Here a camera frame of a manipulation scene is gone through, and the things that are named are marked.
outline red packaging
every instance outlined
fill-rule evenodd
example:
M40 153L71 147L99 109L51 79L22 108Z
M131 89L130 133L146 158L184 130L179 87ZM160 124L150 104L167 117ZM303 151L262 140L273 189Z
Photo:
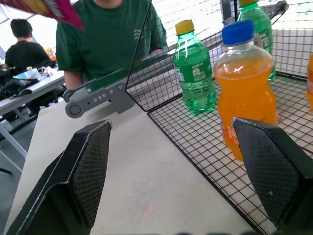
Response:
M69 0L0 0L0 3L83 28Z

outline green t-shirt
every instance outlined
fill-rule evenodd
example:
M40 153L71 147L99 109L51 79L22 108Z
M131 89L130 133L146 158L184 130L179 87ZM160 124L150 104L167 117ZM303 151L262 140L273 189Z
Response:
M84 30L58 23L56 56L59 70L81 71L85 81L101 78L130 66L149 0L124 0L114 9L98 6L94 0L79 0L74 8ZM145 24L137 58L142 59L166 44L166 31L154 7Z

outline black t-shirt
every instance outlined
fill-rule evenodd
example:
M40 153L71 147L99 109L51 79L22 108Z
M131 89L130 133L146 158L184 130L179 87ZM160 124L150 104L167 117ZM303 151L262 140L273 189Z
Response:
M44 48L38 43L20 41L12 45L5 54L5 63L8 67L15 67L23 72L27 67L49 61L50 58Z

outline desk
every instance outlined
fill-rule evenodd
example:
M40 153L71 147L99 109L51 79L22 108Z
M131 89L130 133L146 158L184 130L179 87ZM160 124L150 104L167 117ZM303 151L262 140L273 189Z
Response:
M32 94L23 95L15 99L4 99L0 101L0 115L4 115L11 112L23 104L30 102L47 92L52 91L58 86L64 84L64 72L58 71L52 77L47 77L46 79L40 81L39 83L28 87L28 90L32 90ZM22 154L26 157L27 152L20 146L20 144L10 135L10 133L0 125L0 133Z
M113 129L106 181L91 235L174 235L181 231L238 235L251 231L138 106L118 115L106 102L71 119L63 101L39 114L6 231L72 135L102 119L111 119Z

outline man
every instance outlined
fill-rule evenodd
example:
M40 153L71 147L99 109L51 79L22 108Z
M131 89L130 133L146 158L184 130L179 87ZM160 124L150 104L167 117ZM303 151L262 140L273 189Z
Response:
M56 56L65 71L68 89L74 89L131 65L149 0L79 0L74 8L84 30L58 23ZM142 33L138 59L167 46L166 31L154 7Z
M27 20L12 20L11 29L18 42L12 45L5 54L5 69L15 68L23 72L29 66L35 67L45 61L50 61L43 47L31 42L33 28Z

